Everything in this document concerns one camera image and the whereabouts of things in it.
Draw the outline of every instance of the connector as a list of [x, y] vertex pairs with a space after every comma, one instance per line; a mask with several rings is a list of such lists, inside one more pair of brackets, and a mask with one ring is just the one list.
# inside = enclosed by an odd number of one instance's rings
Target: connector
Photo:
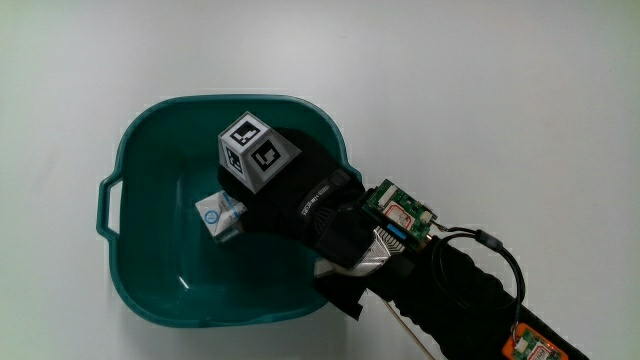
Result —
[[496, 238], [495, 236], [488, 234], [482, 230], [478, 230], [475, 239], [480, 244], [496, 252], [500, 251], [503, 247], [502, 241], [498, 240], [498, 238]]

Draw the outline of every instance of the black cable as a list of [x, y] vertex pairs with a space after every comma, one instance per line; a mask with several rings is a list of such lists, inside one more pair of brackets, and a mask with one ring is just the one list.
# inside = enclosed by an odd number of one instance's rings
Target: black cable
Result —
[[448, 227], [446, 227], [444, 225], [438, 224], [435, 220], [431, 220], [431, 223], [434, 224], [440, 231], [444, 231], [444, 232], [461, 231], [461, 232], [466, 232], [466, 233], [473, 234], [473, 235], [476, 234], [475, 230], [471, 230], [471, 229], [468, 229], [468, 228], [463, 228], [463, 227], [459, 227], [459, 226], [454, 226], [454, 227], [448, 228]]
[[[502, 311], [502, 310], [508, 309], [511, 306], [514, 306], [515, 317], [514, 317], [513, 331], [515, 331], [515, 328], [518, 325], [518, 322], [520, 320], [520, 310], [521, 310], [522, 301], [524, 300], [525, 291], [526, 291], [524, 276], [522, 275], [522, 270], [520, 269], [520, 266], [518, 266], [518, 262], [513, 257], [513, 255], [511, 255], [511, 253], [502, 246], [502, 243], [500, 242], [500, 240], [494, 238], [493, 236], [485, 233], [482, 230], [473, 231], [470, 229], [460, 228], [460, 227], [452, 227], [448, 230], [462, 231], [462, 232], [446, 236], [439, 240], [434, 239], [437, 242], [434, 245], [434, 249], [431, 255], [431, 270], [434, 274], [436, 284], [458, 306], [470, 311], [476, 311], [476, 312]], [[444, 269], [444, 264], [442, 263], [442, 251], [449, 241], [456, 238], [474, 239], [479, 243], [485, 245], [489, 249], [497, 252], [498, 254], [500, 254], [500, 256], [502, 256], [505, 259], [505, 261], [511, 267], [511, 270], [513, 270], [513, 273], [516, 279], [516, 296], [512, 301], [501, 306], [484, 307], [478, 304], [471, 304], [465, 301], [462, 297], [454, 294], [453, 291], [451, 291], [451, 283], [447, 278], [447, 273]]]

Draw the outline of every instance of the small white package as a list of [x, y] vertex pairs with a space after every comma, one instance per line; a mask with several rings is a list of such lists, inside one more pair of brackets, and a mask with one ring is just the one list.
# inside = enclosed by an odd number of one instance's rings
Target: small white package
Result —
[[196, 203], [207, 229], [218, 242], [224, 242], [239, 233], [235, 225], [240, 215], [247, 211], [243, 203], [233, 199], [222, 190]]

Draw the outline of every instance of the green circuit board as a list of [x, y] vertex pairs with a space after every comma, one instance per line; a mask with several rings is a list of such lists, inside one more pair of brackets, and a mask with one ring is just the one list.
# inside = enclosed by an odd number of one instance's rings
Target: green circuit board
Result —
[[530, 330], [525, 330], [513, 350], [512, 357], [514, 360], [560, 360], [562, 354], [545, 345], [544, 339], [539, 338]]
[[373, 191], [363, 209], [377, 219], [389, 220], [395, 225], [395, 229], [392, 226], [388, 230], [414, 248], [426, 240], [431, 230], [431, 221], [437, 218], [431, 209], [389, 180], [383, 181]]

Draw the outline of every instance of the white cube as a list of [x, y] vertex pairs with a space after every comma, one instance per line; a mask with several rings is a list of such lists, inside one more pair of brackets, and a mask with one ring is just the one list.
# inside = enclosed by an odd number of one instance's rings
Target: white cube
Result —
[[250, 112], [218, 136], [220, 164], [254, 194], [298, 154], [300, 149]]

